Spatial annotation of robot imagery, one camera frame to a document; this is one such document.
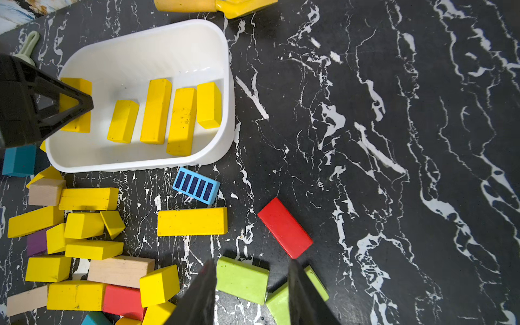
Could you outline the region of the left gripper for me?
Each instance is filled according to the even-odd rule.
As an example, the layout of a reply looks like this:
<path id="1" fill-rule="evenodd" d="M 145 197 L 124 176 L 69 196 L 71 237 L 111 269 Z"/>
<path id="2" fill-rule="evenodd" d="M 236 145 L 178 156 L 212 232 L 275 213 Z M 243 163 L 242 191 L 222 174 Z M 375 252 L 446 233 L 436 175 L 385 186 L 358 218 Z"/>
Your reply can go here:
<path id="1" fill-rule="evenodd" d="M 1 54 L 2 148 L 42 142 L 93 108 L 90 95 Z"/>

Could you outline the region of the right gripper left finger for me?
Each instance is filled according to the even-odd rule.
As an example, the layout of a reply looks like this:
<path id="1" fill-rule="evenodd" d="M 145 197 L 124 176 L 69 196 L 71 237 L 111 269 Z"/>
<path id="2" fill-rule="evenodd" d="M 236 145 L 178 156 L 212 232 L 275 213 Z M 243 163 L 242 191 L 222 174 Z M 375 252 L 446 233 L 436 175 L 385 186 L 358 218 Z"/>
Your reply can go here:
<path id="1" fill-rule="evenodd" d="M 214 324 L 216 265 L 209 259 L 165 324 Z"/>

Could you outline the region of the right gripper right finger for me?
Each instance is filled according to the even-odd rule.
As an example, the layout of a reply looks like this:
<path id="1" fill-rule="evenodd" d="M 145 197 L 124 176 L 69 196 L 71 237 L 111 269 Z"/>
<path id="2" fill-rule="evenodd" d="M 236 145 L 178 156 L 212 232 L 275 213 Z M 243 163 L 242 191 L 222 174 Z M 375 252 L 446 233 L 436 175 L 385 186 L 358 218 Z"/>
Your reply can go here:
<path id="1" fill-rule="evenodd" d="M 288 267 L 288 292 L 291 324 L 340 324 L 296 259 Z"/>

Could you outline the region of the white plastic bin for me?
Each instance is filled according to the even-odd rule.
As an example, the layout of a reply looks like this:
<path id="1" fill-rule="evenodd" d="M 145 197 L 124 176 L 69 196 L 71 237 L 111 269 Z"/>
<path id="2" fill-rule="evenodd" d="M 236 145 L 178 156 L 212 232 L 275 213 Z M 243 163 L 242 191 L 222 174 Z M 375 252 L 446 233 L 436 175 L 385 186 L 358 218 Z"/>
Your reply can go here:
<path id="1" fill-rule="evenodd" d="M 88 134 L 58 131 L 47 139 L 47 157 L 61 172 L 210 165 L 230 150 L 235 127 L 230 54 L 223 31 L 210 21 L 187 20 L 91 44 L 70 57 L 60 76 L 90 81 L 94 105 Z M 153 79 L 168 79 L 173 89 L 214 82 L 222 94 L 222 124 L 216 129 L 197 125 L 188 157 L 169 155 L 165 145 L 142 143 L 143 112 L 131 143 L 107 138 L 116 102 L 132 100 L 144 106 Z"/>

